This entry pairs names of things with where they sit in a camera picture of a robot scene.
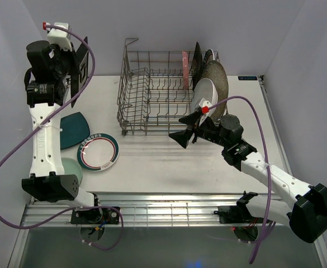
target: red cap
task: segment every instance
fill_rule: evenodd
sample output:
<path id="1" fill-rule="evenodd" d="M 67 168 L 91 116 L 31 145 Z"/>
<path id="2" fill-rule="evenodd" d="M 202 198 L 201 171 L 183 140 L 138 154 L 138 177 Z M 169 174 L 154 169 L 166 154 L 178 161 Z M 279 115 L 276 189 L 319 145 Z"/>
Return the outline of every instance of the red cap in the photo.
<path id="1" fill-rule="evenodd" d="M 209 107 L 208 106 L 202 107 L 202 112 L 203 113 L 208 113 L 209 112 Z"/>

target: white table surface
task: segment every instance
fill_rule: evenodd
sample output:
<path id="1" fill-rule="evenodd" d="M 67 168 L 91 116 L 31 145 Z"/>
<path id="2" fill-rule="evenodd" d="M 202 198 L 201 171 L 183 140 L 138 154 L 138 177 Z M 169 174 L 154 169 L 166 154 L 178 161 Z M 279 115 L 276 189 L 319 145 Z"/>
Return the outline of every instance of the white table surface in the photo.
<path id="1" fill-rule="evenodd" d="M 222 147 L 202 139 L 183 149 L 168 136 L 122 136 L 116 119 L 119 76 L 94 76 L 73 109 L 62 116 L 81 112 L 91 134 L 107 133 L 120 147 L 116 163 L 93 173 L 84 170 L 81 187 L 88 192 L 105 193 L 265 193 L 267 188 L 229 166 L 221 156 Z M 242 95 L 255 106 L 266 137 L 270 162 L 280 168 L 279 154 L 258 81 L 239 81 L 229 76 L 229 96 Z M 230 114 L 238 116 L 245 140 L 263 153 L 259 129 L 250 107 L 243 100 L 228 103 Z M 77 159 L 78 146 L 62 150 L 62 157 Z"/>

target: black sticker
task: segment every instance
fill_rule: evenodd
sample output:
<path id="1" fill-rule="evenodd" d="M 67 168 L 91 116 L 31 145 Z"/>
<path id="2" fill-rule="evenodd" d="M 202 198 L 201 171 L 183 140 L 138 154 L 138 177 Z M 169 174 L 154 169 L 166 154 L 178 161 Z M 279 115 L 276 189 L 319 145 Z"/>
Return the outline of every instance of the black sticker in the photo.
<path id="1" fill-rule="evenodd" d="M 88 68 L 89 68 L 89 52 L 87 51 L 83 60 L 79 64 L 80 68 L 80 77 L 79 77 L 79 89 L 82 89 L 82 86 L 85 84 L 88 79 Z"/>
<path id="2" fill-rule="evenodd" d="M 258 78 L 256 76 L 238 76 L 238 80 L 255 80 L 255 81 L 257 81 Z"/>

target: metal wire basket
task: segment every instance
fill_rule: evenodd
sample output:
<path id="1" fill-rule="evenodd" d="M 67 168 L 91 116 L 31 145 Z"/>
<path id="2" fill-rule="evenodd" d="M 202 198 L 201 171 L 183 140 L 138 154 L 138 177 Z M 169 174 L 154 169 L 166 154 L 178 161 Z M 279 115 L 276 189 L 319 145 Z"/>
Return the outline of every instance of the metal wire basket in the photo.
<path id="1" fill-rule="evenodd" d="M 178 120 L 190 114 L 193 90 L 191 70 L 189 89 L 183 89 L 182 51 L 128 50 L 137 40 L 125 41 L 117 97 L 122 134 L 167 134 L 185 129 Z M 187 52 L 191 64 L 194 51 Z"/>

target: sticker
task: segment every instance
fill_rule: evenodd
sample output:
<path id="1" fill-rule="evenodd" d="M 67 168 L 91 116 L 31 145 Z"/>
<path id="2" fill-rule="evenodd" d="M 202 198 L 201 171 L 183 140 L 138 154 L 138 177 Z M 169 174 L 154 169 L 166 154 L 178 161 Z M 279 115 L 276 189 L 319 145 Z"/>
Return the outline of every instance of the sticker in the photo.
<path id="1" fill-rule="evenodd" d="M 80 143 L 77 157 L 80 166 L 89 171 L 103 171 L 112 166 L 119 156 L 119 145 L 110 135 L 97 133 Z"/>
<path id="2" fill-rule="evenodd" d="M 256 76 L 238 76 L 238 80 L 252 80 L 256 81 L 258 78 Z"/>

